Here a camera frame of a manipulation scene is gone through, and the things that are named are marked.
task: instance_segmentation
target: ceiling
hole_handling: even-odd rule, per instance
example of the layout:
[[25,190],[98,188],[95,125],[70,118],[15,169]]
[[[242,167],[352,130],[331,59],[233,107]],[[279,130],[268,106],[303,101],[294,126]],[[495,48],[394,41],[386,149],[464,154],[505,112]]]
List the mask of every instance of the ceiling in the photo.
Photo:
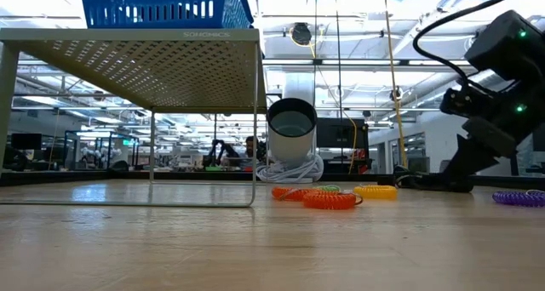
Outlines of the ceiling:
[[[343,107],[350,109],[346,111],[348,116],[363,118],[363,110],[371,110],[370,123],[380,121],[384,127],[385,122],[393,120],[392,113],[384,111],[384,108],[393,107],[390,99],[392,77],[403,90],[402,103],[407,109],[403,111],[404,122],[414,122],[416,114],[423,113],[410,109],[436,110],[446,87],[456,85],[453,82],[456,76],[448,68],[422,62],[422,57],[412,48],[415,34],[443,16],[485,0],[387,0],[390,37],[384,0],[249,1],[255,16],[254,26],[262,35],[269,104],[279,99],[274,94],[282,94],[295,75],[305,77],[306,82],[315,87],[319,116],[338,117],[337,102],[342,100]],[[422,39],[421,46],[443,58],[459,60],[464,70],[471,72],[473,69],[464,64],[463,55],[477,31],[509,9],[518,11],[543,29],[545,8],[540,7],[543,2],[545,0],[507,0],[433,30]],[[307,24],[312,33],[309,46],[298,46],[291,39],[290,30],[295,23]],[[0,26],[86,27],[81,0],[0,0]],[[396,65],[394,75],[389,65],[390,45]],[[77,107],[66,111],[80,117],[82,123],[88,124],[90,119],[96,125],[117,127],[125,124],[125,133],[139,135],[144,140],[149,137],[146,132],[130,127],[149,128],[148,111],[130,107],[128,101],[104,93],[90,83],[33,60],[31,56],[24,55],[21,59],[15,92],[24,96],[16,97],[14,106]],[[489,81],[490,86],[502,82],[490,73],[481,73],[479,79]],[[188,146],[191,143],[191,147],[206,147],[214,135],[214,117],[162,115],[159,133],[170,137],[171,143],[175,143],[171,137],[178,136],[179,141]],[[252,116],[219,115],[216,118],[224,125],[216,134],[226,140],[241,143],[252,134],[253,128],[249,124]],[[261,122],[258,132],[264,134],[265,130],[265,123]]]

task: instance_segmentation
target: white cylinder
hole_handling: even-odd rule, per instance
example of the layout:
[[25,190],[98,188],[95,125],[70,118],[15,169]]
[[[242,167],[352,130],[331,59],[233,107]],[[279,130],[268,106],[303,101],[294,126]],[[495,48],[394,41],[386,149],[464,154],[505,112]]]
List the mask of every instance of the white cylinder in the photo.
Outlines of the white cylinder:
[[308,104],[314,106],[314,74],[287,73],[282,98],[305,100]]
[[267,112],[272,157],[287,166],[304,163],[313,146],[316,120],[316,110],[305,100],[289,98],[272,104]]

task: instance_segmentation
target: yellow coiled cord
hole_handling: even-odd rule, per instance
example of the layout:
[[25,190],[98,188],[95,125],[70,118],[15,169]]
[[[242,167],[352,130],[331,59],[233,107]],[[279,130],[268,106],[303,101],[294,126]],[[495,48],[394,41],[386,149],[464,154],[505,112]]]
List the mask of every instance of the yellow coiled cord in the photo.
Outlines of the yellow coiled cord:
[[390,185],[361,185],[354,188],[354,193],[365,199],[381,199],[395,201],[398,190]]

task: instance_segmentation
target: white cable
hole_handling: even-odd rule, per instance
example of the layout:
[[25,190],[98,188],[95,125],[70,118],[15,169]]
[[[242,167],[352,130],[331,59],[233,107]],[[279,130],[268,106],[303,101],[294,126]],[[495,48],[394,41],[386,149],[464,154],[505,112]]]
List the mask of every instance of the white cable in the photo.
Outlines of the white cable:
[[285,164],[273,163],[257,167],[255,175],[263,182],[279,184],[300,184],[303,179],[312,178],[316,182],[324,173],[324,160],[319,155],[310,155],[299,168],[286,168]]

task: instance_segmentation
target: wooden table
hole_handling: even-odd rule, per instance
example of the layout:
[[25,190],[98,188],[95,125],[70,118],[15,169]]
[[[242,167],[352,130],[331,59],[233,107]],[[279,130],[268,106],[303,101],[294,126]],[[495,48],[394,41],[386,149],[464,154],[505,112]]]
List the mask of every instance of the wooden table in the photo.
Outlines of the wooden table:
[[[218,188],[212,197],[248,196]],[[156,186],[154,198],[184,198],[176,189]],[[109,180],[0,197],[129,201],[147,190]],[[270,187],[239,209],[2,206],[0,280],[6,291],[543,290],[545,211],[496,204],[495,190],[402,190],[397,202],[349,211],[277,202]]]

